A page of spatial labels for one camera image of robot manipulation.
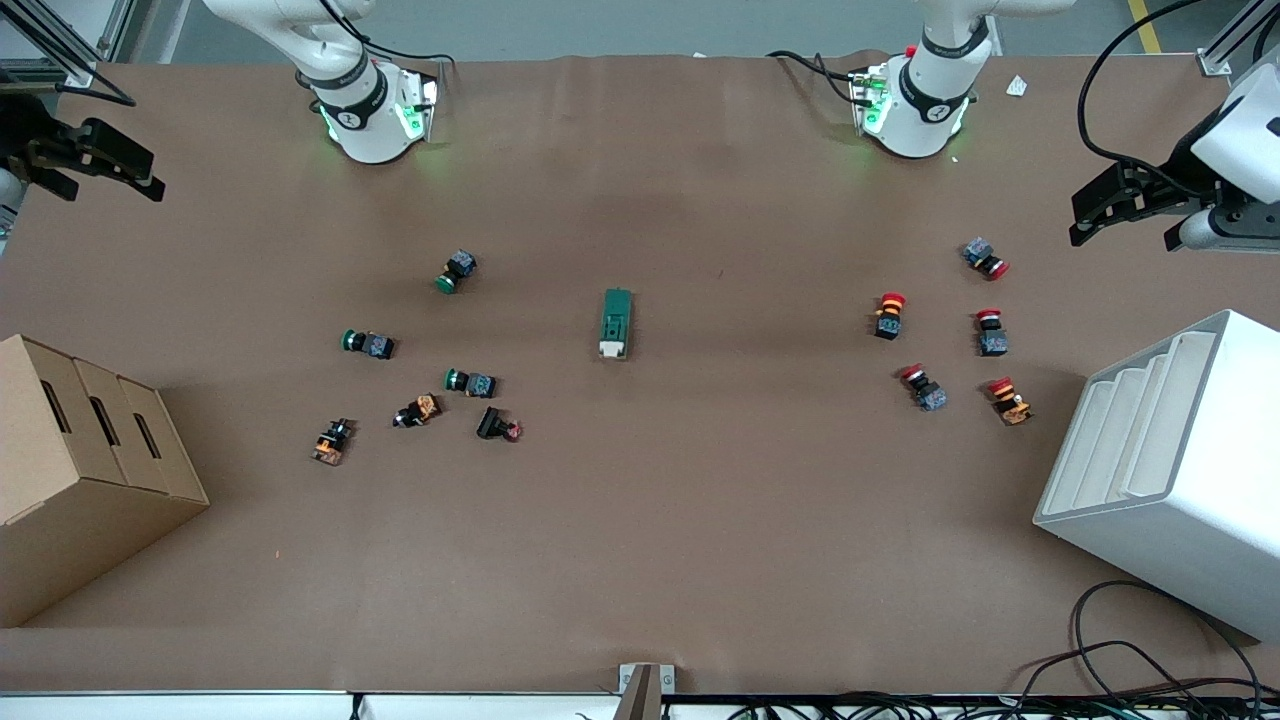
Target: yellow floor line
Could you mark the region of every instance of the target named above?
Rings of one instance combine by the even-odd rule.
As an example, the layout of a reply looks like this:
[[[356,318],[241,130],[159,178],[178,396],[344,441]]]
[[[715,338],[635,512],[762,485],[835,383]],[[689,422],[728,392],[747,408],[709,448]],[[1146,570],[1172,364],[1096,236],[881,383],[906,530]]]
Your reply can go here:
[[[1147,10],[1147,3],[1144,0],[1129,0],[1129,13],[1133,14],[1134,22],[1151,14],[1151,12]],[[1151,27],[1151,23],[1138,28],[1138,38],[1142,40],[1143,53],[1160,53],[1160,40],[1156,38],[1156,29]]]

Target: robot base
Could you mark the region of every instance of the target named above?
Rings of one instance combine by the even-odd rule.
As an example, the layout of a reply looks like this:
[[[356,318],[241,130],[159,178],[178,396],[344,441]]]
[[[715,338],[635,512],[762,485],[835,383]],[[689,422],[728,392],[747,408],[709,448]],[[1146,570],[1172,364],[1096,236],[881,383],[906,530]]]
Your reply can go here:
[[[335,119],[323,108],[320,110],[329,127],[329,137],[352,160],[367,164],[394,160],[415,142],[430,138],[440,88],[439,81],[385,60],[375,61],[374,67],[385,76],[389,92],[364,128],[347,128],[342,123],[342,113]]]
[[[872,65],[865,74],[850,79],[851,97],[872,102],[870,108],[852,105],[854,124],[859,132],[874,137],[886,150],[904,158],[928,158],[942,150],[952,135],[960,132],[960,120],[969,108],[965,100],[941,123],[928,123],[920,113],[902,99],[899,77],[905,55],[890,58],[887,63]]]

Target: white storage rack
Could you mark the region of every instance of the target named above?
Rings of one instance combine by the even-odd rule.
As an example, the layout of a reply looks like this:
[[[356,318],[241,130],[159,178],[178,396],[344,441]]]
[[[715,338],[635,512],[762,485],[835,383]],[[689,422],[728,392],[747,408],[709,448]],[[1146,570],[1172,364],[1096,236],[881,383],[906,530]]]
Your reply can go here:
[[[1033,521],[1280,642],[1280,333],[1224,310],[1089,378]]]

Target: black ring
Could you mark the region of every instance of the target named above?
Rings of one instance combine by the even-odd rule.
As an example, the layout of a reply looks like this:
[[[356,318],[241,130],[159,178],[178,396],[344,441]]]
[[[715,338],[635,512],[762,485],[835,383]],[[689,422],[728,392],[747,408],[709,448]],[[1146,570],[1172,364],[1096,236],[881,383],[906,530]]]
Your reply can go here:
[[[920,33],[920,45],[923,45],[931,55],[946,58],[947,60],[957,60],[977,50],[978,46],[987,40],[988,35],[991,35],[991,28],[987,27],[987,18],[984,15],[978,22],[978,29],[973,31],[973,35],[969,36],[969,41],[960,47],[943,47],[929,40],[929,33]]]
[[[321,105],[324,106],[325,114],[344,129],[365,129],[369,124],[369,118],[378,111],[378,108],[380,108],[383,101],[387,100],[387,76],[383,74],[381,70],[378,70],[378,83],[374,86],[374,91],[360,102],[347,106],[330,105],[328,102],[321,102]],[[356,118],[358,124],[349,122],[351,118]]]
[[[367,65],[369,65],[369,51],[361,49],[360,61],[356,63],[355,68],[347,70],[346,74],[332,79],[316,79],[307,74],[303,74],[302,78],[307,81],[307,83],[311,86],[312,90],[342,90],[343,87],[347,87],[348,85],[352,85],[357,79],[360,79],[360,76],[365,74],[365,68]]]
[[[902,65],[902,72],[897,76],[897,85],[902,88],[902,100],[906,100],[908,105],[915,108],[915,110],[920,113],[920,120],[929,124],[945,123],[947,118],[955,114],[960,105],[964,104],[965,99],[969,96],[969,90],[973,90],[973,86],[970,85],[969,90],[965,90],[956,97],[951,97],[948,100],[934,97],[924,94],[919,87],[915,87],[915,83],[911,82],[910,69],[911,60],[908,60],[906,64]],[[945,108],[946,113],[940,113],[940,108]]]

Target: cardboard box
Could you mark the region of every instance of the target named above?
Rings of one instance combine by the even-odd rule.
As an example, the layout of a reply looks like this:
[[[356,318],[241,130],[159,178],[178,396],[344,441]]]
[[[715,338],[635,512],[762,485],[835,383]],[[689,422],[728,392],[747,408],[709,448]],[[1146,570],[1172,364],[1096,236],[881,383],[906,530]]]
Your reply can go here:
[[[22,336],[0,342],[0,626],[207,506],[159,393]]]

